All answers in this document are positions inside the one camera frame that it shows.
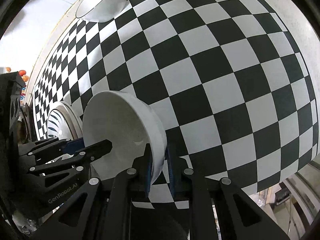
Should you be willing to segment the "white black leaf plate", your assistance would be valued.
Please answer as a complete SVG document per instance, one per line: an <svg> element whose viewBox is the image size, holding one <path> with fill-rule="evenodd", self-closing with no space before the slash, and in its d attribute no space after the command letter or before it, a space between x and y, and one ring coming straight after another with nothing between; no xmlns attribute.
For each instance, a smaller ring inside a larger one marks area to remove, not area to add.
<svg viewBox="0 0 320 240"><path fill-rule="evenodd" d="M76 140L82 135L82 121L72 107L57 101L49 109L47 120L47 135L49 138Z"/></svg>

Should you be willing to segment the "plain white bowl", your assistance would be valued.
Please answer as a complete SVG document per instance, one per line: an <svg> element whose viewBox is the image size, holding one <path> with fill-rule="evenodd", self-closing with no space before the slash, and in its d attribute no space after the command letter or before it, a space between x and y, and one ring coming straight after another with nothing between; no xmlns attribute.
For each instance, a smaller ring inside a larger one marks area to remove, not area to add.
<svg viewBox="0 0 320 240"><path fill-rule="evenodd" d="M143 156L146 144L152 151L152 177L161 174L167 137L154 110L135 96L118 91L102 91L88 102L82 120L84 145L91 146L105 139L112 142L110 153L93 161L100 179L114 178Z"/></svg>

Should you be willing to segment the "black white checkered mat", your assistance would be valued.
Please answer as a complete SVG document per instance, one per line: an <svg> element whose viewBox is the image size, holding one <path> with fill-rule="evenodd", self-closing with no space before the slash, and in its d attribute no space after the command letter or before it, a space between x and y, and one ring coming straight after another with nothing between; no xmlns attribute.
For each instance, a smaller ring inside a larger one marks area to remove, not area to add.
<svg viewBox="0 0 320 240"><path fill-rule="evenodd" d="M150 105L179 157L248 194L318 153L311 76L265 0L128 0L109 22L74 21L34 88L37 136L54 102L82 116L103 90Z"/></svg>

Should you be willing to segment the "white black rim bowl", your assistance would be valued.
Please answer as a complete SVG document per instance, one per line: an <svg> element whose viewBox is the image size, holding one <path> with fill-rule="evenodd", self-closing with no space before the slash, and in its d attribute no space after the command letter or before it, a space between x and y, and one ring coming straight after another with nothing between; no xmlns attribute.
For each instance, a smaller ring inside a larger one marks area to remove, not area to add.
<svg viewBox="0 0 320 240"><path fill-rule="evenodd" d="M105 23L125 8L127 0L83 0L76 10L76 18L88 22Z"/></svg>

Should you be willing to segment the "colourful wall sticker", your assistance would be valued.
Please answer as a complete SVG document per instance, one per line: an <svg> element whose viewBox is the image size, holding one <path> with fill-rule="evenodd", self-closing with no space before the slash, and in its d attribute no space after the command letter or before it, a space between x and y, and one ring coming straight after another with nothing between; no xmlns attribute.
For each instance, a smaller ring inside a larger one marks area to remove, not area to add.
<svg viewBox="0 0 320 240"><path fill-rule="evenodd" d="M5 81L7 83L6 90L9 91L11 95L17 95L19 103L23 105L26 97L26 87L29 81L27 72L25 70L14 72L10 67L5 67L3 75L5 75Z"/></svg>

